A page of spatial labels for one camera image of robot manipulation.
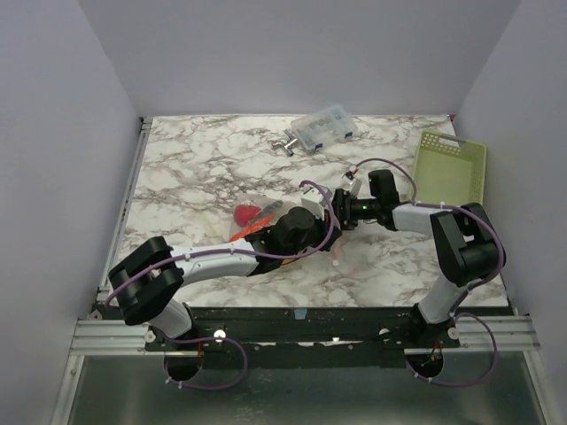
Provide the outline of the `clear zip top bag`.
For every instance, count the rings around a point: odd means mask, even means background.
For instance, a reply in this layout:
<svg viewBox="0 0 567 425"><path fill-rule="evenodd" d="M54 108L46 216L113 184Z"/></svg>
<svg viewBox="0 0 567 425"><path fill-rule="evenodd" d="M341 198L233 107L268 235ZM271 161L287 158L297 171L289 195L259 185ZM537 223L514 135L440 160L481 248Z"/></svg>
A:
<svg viewBox="0 0 567 425"><path fill-rule="evenodd" d="M275 216L269 226L274 227L273 235L276 240L276 247L254 249L278 255L280 258L259 257L258 266L252 271L253 275L271 272L284 263L294 261L298 254L310 251L330 251L333 244L342 236L342 230L331 220L330 210L326 212L324 220L319 220L301 206L301 201L299 205L281 200L266 205L253 201L246 201L241 204L253 204L262 208L260 214L247 226L270 214ZM233 235L243 229L235 222L234 224L237 226L237 230Z"/></svg>

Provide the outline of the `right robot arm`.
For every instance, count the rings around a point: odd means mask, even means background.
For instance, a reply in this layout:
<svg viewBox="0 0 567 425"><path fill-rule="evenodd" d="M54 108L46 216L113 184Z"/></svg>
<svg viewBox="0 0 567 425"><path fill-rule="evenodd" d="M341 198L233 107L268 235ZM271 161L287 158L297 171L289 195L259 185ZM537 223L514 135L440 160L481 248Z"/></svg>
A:
<svg viewBox="0 0 567 425"><path fill-rule="evenodd" d="M420 347L439 337L439 326L476 287L500 274L506 253L482 205L424 205L401 201L389 170L369 173L369 198L355 189L336 189L332 207L340 228L353 230L360 221L375 220L391 231L407 231L432 238L440 275L430 292L409 314L408 338Z"/></svg>

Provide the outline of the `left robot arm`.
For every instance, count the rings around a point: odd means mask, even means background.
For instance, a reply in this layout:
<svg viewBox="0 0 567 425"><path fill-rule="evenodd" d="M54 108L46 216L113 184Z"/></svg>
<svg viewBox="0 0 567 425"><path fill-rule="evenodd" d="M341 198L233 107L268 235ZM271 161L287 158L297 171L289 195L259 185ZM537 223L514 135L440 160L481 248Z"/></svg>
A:
<svg viewBox="0 0 567 425"><path fill-rule="evenodd" d="M285 261L324 250L333 233L328 213L321 218L293 207L273 226L210 247L175 249L162 236L147 240L111 270L113 291L105 303L118 303L129 326L149 323L178 350L190 348L197 336L188 307L174 300L182 287L195 282L266 274Z"/></svg>

